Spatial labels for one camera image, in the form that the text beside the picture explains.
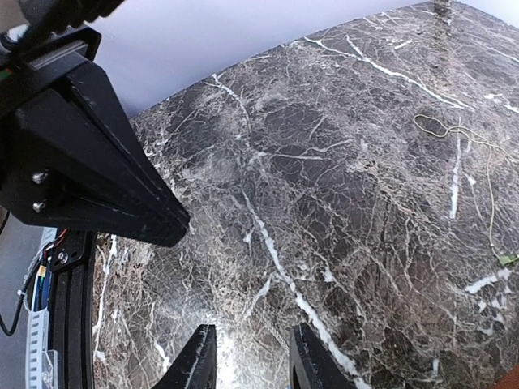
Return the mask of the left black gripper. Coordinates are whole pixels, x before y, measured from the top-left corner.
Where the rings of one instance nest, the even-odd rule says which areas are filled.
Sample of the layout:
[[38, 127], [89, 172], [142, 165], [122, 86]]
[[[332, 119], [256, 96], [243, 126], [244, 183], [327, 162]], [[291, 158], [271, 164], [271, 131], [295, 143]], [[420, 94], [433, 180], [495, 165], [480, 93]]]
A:
[[1, 55], [1, 205], [25, 224], [173, 247], [190, 216], [145, 156], [82, 27]]

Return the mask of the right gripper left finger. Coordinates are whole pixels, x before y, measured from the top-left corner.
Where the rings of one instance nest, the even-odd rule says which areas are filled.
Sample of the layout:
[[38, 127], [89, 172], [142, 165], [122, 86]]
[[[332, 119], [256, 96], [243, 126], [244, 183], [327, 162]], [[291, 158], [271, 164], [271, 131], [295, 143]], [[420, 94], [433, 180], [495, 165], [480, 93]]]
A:
[[152, 389], [215, 389], [216, 384], [216, 327], [202, 324]]

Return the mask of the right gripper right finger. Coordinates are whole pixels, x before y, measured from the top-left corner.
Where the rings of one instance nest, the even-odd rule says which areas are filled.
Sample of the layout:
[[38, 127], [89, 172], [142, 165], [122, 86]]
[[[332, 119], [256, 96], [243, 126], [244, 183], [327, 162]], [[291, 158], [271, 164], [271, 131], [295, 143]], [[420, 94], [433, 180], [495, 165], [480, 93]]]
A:
[[291, 329], [290, 387], [294, 389], [353, 389], [331, 353], [306, 323]]

